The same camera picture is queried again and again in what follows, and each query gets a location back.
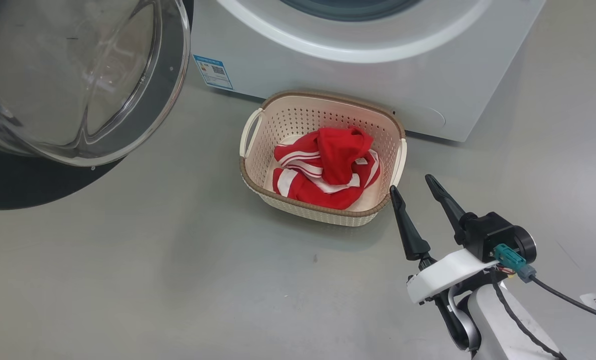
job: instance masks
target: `red and white garment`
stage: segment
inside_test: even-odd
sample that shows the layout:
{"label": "red and white garment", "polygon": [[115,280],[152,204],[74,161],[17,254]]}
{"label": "red and white garment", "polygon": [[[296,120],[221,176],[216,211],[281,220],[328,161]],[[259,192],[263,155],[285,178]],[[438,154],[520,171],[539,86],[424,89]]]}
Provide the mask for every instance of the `red and white garment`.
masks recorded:
{"label": "red and white garment", "polygon": [[369,149],[374,139],[362,129],[321,128],[274,150],[283,168],[273,171],[273,190],[321,207],[344,210],[380,175],[380,160]]}

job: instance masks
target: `basket rim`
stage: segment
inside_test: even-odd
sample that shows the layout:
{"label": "basket rim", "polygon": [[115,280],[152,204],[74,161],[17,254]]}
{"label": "basket rim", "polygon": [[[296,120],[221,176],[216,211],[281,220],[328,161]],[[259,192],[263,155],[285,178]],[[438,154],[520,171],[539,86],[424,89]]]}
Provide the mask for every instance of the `basket rim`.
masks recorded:
{"label": "basket rim", "polygon": [[[322,91],[311,91],[311,90],[281,91],[279,93],[275,93],[275,94],[271,95],[267,100],[265,100],[263,102],[263,104],[260,106],[260,108],[262,110],[264,110],[274,101],[279,100],[280,98],[285,98],[287,96],[302,96],[305,98],[318,98],[318,99],[323,99],[323,100],[342,101],[342,102],[348,103],[349,105],[355,105],[356,107],[360,107],[360,108],[364,108],[367,110],[371,110],[373,112],[377,112],[383,116],[386,116],[392,123],[394,123],[394,125],[396,125],[396,128],[398,129],[398,134],[400,135],[400,138],[405,139],[405,129],[404,129],[403,125],[400,123],[400,121],[396,120],[396,118],[394,116],[392,116],[392,114],[389,111],[386,111],[386,110],[382,109],[381,107],[378,107],[378,106],[371,104],[369,102],[366,102],[363,100],[358,100],[355,98],[350,98],[348,96],[343,96],[343,95],[339,95],[339,94],[335,94],[335,93],[326,93],[326,92],[322,92]],[[247,185],[256,193],[259,193],[259,194],[262,194],[265,196],[269,196],[270,198],[273,198],[278,201],[282,201],[289,205],[294,205],[294,207],[304,208],[307,210],[313,210],[315,212],[321,212],[321,213],[329,214],[329,215],[337,215],[337,216],[342,216],[342,217],[353,217],[353,218],[368,217],[368,216],[376,214],[377,212],[382,210],[387,205],[387,203],[389,203],[391,201],[391,196],[389,195],[389,193],[387,193],[387,194],[385,194],[384,198],[382,198],[382,201],[380,201],[380,203],[378,203],[378,205],[372,207],[369,210],[350,211],[350,210],[331,209],[329,207],[312,205],[311,203],[294,200],[293,198],[288,198],[288,197],[282,196],[280,194],[269,191],[268,189],[265,189],[264,187],[257,185],[252,180],[252,178],[250,178],[249,174],[247,173],[247,168],[245,166],[245,157],[242,157],[242,156],[240,157],[240,173],[242,174],[242,178],[245,181],[245,183],[247,183]]]}

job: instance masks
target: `qr code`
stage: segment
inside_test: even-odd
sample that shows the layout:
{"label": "qr code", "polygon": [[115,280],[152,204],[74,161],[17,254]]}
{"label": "qr code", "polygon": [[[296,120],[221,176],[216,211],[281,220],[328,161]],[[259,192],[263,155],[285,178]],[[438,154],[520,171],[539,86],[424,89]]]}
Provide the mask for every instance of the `qr code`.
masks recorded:
{"label": "qr code", "polygon": [[215,74],[225,75],[225,71],[223,70],[222,67],[220,67],[220,66],[213,66],[212,65],[211,68],[213,69],[213,72]]}

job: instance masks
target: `concrete floor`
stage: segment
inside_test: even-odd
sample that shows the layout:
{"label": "concrete floor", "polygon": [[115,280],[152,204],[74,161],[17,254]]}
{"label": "concrete floor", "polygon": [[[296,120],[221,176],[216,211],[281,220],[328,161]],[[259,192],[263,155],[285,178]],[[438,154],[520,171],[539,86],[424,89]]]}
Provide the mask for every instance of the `concrete floor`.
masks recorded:
{"label": "concrete floor", "polygon": [[[190,71],[163,126],[78,193],[0,212],[0,360],[467,359],[390,210],[361,228],[300,219],[243,184],[256,101]],[[538,276],[596,292],[596,0],[550,0],[465,143],[411,135],[399,189],[433,255],[458,247],[431,173],[468,211],[538,244]],[[596,317],[508,287],[570,359],[596,359]]]}

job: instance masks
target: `laundry basket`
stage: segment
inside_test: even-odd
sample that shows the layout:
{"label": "laundry basket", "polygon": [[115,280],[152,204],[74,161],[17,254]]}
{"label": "laundry basket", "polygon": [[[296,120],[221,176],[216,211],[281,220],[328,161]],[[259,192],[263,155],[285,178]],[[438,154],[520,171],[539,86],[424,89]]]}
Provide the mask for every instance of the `laundry basket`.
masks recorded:
{"label": "laundry basket", "polygon": [[[319,128],[349,126],[373,137],[371,148],[380,159],[380,177],[356,203],[346,210],[330,209],[273,191],[272,174],[279,167],[274,148],[280,141]],[[389,187],[400,181],[406,157],[405,131],[391,113],[362,101],[316,92],[286,91],[271,96],[251,114],[240,139],[242,178],[264,202],[290,214],[342,226],[365,225],[390,202]]]}

